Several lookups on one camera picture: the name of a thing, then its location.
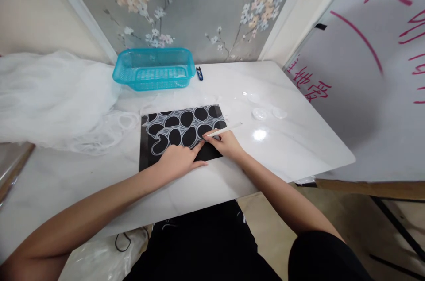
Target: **floral wallpaper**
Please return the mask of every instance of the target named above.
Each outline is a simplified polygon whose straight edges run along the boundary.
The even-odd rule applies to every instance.
[[[196,63],[255,61],[286,0],[83,0],[117,53],[184,47]]]

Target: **floor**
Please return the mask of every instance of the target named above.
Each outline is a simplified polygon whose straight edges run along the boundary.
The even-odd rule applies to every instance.
[[[317,188],[297,190],[326,215],[376,281],[415,279],[375,262],[368,257],[369,253],[425,275],[425,265],[415,258],[416,254],[370,197]],[[255,236],[259,253],[282,280],[287,280],[288,256],[296,235],[280,219],[262,193],[239,198],[238,203]],[[418,227],[418,223],[425,223],[425,204],[390,202],[388,207],[424,246],[425,230]]]

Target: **basket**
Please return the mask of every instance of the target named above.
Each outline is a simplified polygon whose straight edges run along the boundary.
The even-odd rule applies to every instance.
[[[135,91],[183,88],[195,75],[187,49],[129,49],[121,52],[112,78]]]

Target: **black oval shape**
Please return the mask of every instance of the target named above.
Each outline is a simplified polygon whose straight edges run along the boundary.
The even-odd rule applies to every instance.
[[[152,122],[154,119],[156,119],[156,116],[158,116],[158,114],[149,114],[147,116],[149,118],[149,122]]]
[[[214,118],[217,118],[223,115],[223,113],[221,112],[220,106],[218,105],[210,106],[210,108],[208,109],[208,114]]]
[[[198,136],[200,138],[202,138],[202,135],[203,134],[205,134],[206,132],[208,132],[208,131],[210,131],[212,129],[213,128],[211,127],[211,125],[208,125],[208,124],[199,125],[199,127],[198,127]]]
[[[184,112],[180,115],[180,123],[183,126],[189,127],[193,122],[193,113],[191,111]]]
[[[183,134],[182,144],[183,146],[190,147],[196,141],[196,129],[195,127],[189,127]]]
[[[195,117],[198,120],[206,120],[208,118],[208,113],[205,108],[197,108],[195,110]]]
[[[179,126],[179,125],[180,125],[180,120],[178,119],[177,116],[169,117],[165,121],[165,127]]]
[[[152,124],[149,126],[146,132],[148,134],[151,134],[152,136],[156,136],[158,132],[162,130],[163,128],[164,126],[162,126],[161,124]]]
[[[170,143],[164,134],[159,134],[159,141],[152,145],[152,151],[155,154],[162,154]]]
[[[180,145],[180,142],[182,141],[180,131],[177,128],[173,129],[168,135],[168,140],[170,141],[171,145]]]
[[[217,121],[215,124],[214,124],[214,128],[217,128],[217,129],[223,129],[223,128],[225,128],[227,125],[226,125],[226,122],[225,121]]]

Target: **white marble table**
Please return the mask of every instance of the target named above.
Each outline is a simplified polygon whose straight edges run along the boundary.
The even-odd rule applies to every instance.
[[[273,62],[201,65],[185,89],[125,89],[116,109],[141,114],[219,104],[242,147],[285,181],[355,161],[354,155]],[[278,119],[273,107],[287,112]],[[254,108],[268,111],[265,121]],[[104,156],[36,148],[0,211],[0,262],[38,226],[73,203],[138,172],[140,125]],[[132,205],[96,237],[113,235],[256,192],[225,157],[209,161]]]

